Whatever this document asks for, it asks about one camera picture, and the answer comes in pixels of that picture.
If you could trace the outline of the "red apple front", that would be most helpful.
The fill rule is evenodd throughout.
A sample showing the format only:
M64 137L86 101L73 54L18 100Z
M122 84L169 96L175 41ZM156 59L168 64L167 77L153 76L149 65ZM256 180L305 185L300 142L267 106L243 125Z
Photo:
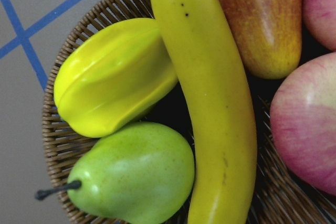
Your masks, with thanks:
M270 107L276 150L306 183L335 195L335 53L294 70Z

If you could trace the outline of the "red apple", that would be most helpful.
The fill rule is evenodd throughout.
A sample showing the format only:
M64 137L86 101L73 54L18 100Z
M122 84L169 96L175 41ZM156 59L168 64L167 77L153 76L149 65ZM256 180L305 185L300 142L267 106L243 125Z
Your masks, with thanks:
M335 195L335 53L294 70L270 107L276 150L306 183Z
M321 45L335 51L335 0L303 0L303 20Z

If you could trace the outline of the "red yellow mango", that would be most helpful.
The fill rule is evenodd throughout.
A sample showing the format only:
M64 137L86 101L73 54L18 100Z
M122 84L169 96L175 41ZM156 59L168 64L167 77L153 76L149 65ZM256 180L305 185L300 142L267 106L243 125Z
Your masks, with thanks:
M219 0L246 69L263 79L295 70L302 50L302 0Z

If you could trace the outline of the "green pear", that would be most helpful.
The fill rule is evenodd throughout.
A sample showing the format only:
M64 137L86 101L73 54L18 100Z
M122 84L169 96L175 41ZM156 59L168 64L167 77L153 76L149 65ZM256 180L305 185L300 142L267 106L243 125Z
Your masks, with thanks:
M129 223L163 223L185 203L194 181L187 140L168 126L132 123L101 138L72 168L65 185L39 190L37 200L66 191L80 210Z

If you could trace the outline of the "yellow banana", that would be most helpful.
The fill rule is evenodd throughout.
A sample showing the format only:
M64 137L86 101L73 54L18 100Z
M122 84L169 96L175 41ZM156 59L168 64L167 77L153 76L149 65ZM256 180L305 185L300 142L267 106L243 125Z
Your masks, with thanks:
M196 178L188 223L245 223L257 134L245 70L218 0L151 0L192 121Z
M176 84L157 22L127 19L70 54L56 75L54 102L75 132L103 137L143 117Z

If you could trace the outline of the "red apple left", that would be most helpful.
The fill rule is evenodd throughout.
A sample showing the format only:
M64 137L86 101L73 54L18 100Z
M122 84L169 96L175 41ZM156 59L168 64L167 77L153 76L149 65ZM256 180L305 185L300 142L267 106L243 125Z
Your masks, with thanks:
M303 20L321 45L335 51L335 0L303 0Z

